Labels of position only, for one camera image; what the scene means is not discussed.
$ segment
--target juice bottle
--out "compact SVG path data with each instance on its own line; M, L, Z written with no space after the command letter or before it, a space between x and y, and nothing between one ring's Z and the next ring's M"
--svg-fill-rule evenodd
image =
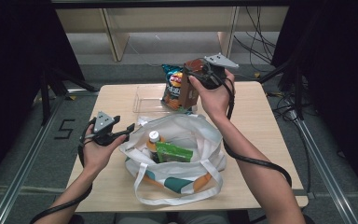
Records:
M149 134L149 141L146 142L147 148L152 153L152 160L155 163L159 163L158 154L157 154L157 142L165 142L165 139L159 135L157 131L152 131Z

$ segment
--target black cable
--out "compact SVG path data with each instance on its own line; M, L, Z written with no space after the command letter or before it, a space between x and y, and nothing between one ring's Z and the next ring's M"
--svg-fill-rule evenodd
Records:
M92 140L84 143L84 138L86 136L86 131L89 128L89 126L91 125L91 123L95 123L96 118L92 119L91 121L89 121L87 127L84 129L79 141L81 146L78 147L78 155L79 155L79 159L81 161L82 166L84 167L84 154L83 154L83 146L85 146L87 143L91 142ZM86 190L86 192L84 192L82 195L80 195L78 198L68 202L68 203L63 203L61 205L57 205L55 207L49 208L39 214L37 214L36 216L33 217L33 219L30 221L31 224L35 223L37 220L39 220L42 217L46 217L50 214L56 213L58 211L61 211L65 208L68 207L72 207L78 203L81 203L83 200L85 200L91 193L92 191L92 184L89 186L89 188Z
M264 52L266 53L268 59L271 61L270 57L269 57L269 53L271 54L271 52L269 51L269 48L266 46L266 43L264 41L264 36L261 35L261 25L260 25L260 15L261 15L261 7L257 7L257 33L259 34L259 36L261 37L262 43L263 43L263 48L264 48Z
M40 218L42 217L45 217L45 216L48 216L52 213L55 213L55 212L58 212L58 211L61 211L62 209L65 209L65 208L68 208L68 207L72 207L78 203L81 203L81 201L83 201L84 199L86 199L89 194L91 193L92 191L92 184L91 186L89 186L89 188L86 190L86 192L84 194L82 194L80 197L68 202L68 203L64 203L64 204L61 204L61 205L57 205L55 207L52 207L52 208L49 208L39 214L37 214L32 220L30 223L35 223L37 220L39 220Z
M289 96L289 100L291 100L290 97L293 96L293 94L290 93L290 94L288 94L287 96ZM296 126L297 133L298 133L298 135L299 135L299 137L300 137L300 139L301 139L301 142L302 142L302 144L303 144L303 148L304 148L305 156L306 156L306 161L307 161L307 186L306 186L306 192L307 192L307 193L310 193L310 154L309 154L309 150L308 150L308 148L307 148L307 143L306 143L305 138L304 138L303 134L301 133L301 130L300 130L298 124L297 124L296 118L295 118L295 119L287 118L287 116L285 115L285 112L281 113L281 112L279 111L280 109L283 109L283 108L286 108L286 107L296 109L296 108L295 108L295 104L292 102L292 103L289 104L289 105L279 106L279 103L277 103L277 108L274 109L274 110L272 110L272 111L273 111L274 113L279 113L279 114L282 116L282 119L283 119L283 120L285 120L285 121L290 121L291 123L293 123L293 124ZM301 105L301 106L304 106L304 107L305 107L305 106L308 106L308 105L312 105L312 104L308 103L308 104L303 104L303 105Z
M226 84L225 80L222 80L220 79L216 74L214 73L211 73L212 76L214 76L216 78L216 80L219 80L220 84L222 84L227 92L228 92L228 95L229 95L229 101L228 101L228 111L227 111L227 118L228 119L231 119L231 115L232 115L232 111L233 111L233 108L234 108L234 97L235 97L235 90L234 90L234 84L232 83L231 80L229 80L227 78L227 80L229 80L230 84L231 84L231 87L232 87L232 90L228 87L228 85ZM275 163L272 163L270 161L262 161L262 160L258 160L258 159L253 159L253 158L249 158L249 157L245 157L245 156L242 156L242 155L239 155L237 153L235 153L234 151L232 151L232 149L230 148L230 146L227 144L226 140L223 139L223 145L225 147L225 150L227 152L227 154L236 159L236 160L239 160L239 161L245 161L245 162L248 162L248 163L251 163L251 164L255 164L255 165L261 165L261 166L264 166L264 167L267 167L267 168L270 168L270 169L273 169L273 170L276 170L278 172L280 172L284 178L286 179L287 183L289 184L290 188L292 187L292 177L289 175L289 173L283 169L281 166L275 164ZM264 220L266 219L267 217L266 216L262 216L262 217L259 217L253 221L251 221L250 223L256 223L256 222L259 222L261 220Z
M252 41L251 49L253 49L254 43L255 43L255 39L253 39L253 41ZM255 66L254 66L253 63L252 63L252 54L251 54L250 52L249 52L249 62L251 63L251 66L252 66L254 69L256 69L257 71L259 71L259 72L267 72L267 71L261 71L261 70L255 68Z
M260 23L260 16L261 16L261 7L258 7L257 10L257 26L258 26L258 33L263 41L263 46L264 46L264 50L267 49L266 54L270 55L272 57L272 52L269 49L269 46L267 45L267 39L262 35L262 31L261 31L261 23Z
M245 31L245 33L246 33L249 37L254 38L254 37L251 36L247 31ZM258 41L258 42L263 43L263 39L255 38L255 41ZM269 41L265 42L265 44L269 45L270 47L276 48L276 45L273 44L273 43L270 43Z
M256 32L258 33L258 35L261 37L261 41L263 42L263 44L266 44L266 42L267 42L267 43L269 43L270 45L273 45L273 46L275 47L274 44L272 44L271 42L269 42L269 41L261 34L261 25L260 25L260 24L261 24L261 23L260 23L261 7L257 7L257 25L255 25L255 21L253 20L251 14L250 14L250 12L249 12L249 8L248 8L248 7L246 7L246 11L247 11L247 13L248 13L249 18L250 18L251 21L252 21L252 24L253 24L253 26L254 26L254 28L255 28L255 31L256 31Z
M246 46L245 44L243 44L235 35L234 38L238 41L238 43L245 49L251 51L255 56L257 56L259 59L263 60L265 63L270 63L270 61L268 61L269 58L267 58L266 56L264 56L263 54L261 54L260 52L249 48L248 46Z

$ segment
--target wooden table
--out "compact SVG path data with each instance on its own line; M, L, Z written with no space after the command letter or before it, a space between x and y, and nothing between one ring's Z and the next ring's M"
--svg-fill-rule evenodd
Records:
M155 111L137 109L134 102L139 103L136 92L139 89L149 90L158 101L162 97L164 84L148 85L109 85L103 86L92 111L92 118L103 111L110 116L121 116L121 122L115 125L113 132L120 132L128 125L137 122L139 116L167 115L156 105ZM289 155L286 144L277 122L271 112L269 103L258 82L237 82L236 101L232 114L232 122L238 129L258 147L272 162L282 166L293 179L293 190L300 206L308 203L308 197L299 180L296 168ZM206 116L199 100L197 114ZM135 178L126 170L125 155L118 149L114 151L111 161L100 173L93 184L93 191L77 208L77 212L137 212L137 211L188 211L188 210L235 210L260 208L259 203L248 189L234 159L227 156L227 168L221 172L224 185L221 192L210 199L179 206L145 205L136 199L133 191ZM79 159L76 160L68 184L72 183L82 171ZM147 195L166 195L168 191L144 184L140 192Z

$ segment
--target snack bag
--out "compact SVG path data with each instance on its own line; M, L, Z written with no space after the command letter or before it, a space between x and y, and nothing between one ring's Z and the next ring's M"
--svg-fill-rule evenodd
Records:
M182 85L182 67L163 64L166 87L162 102L173 110L181 109L179 104L180 87Z
M156 142L159 162L191 162L193 151L170 143Z

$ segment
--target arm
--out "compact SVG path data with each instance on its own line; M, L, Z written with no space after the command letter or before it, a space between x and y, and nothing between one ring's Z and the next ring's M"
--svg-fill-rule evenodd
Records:
M87 129L86 135L91 133L93 125ZM65 190L65 192L51 205L51 207L68 203L83 193L91 186L94 179L98 176L101 170L109 162L110 156L113 151L125 140L126 136L122 135L117 138L112 144L107 147L101 147L94 142L87 143L84 148L84 169L79 177ZM78 204L42 217L37 220L37 224L43 223L68 223L77 209Z
M234 76L226 71L227 78ZM221 86L215 90L203 88L196 78L189 77L191 84L198 90L202 107L223 135L231 149L242 156L269 161L227 118L228 93ZM238 161L243 178L266 212L269 223L305 223L292 189L278 171Z

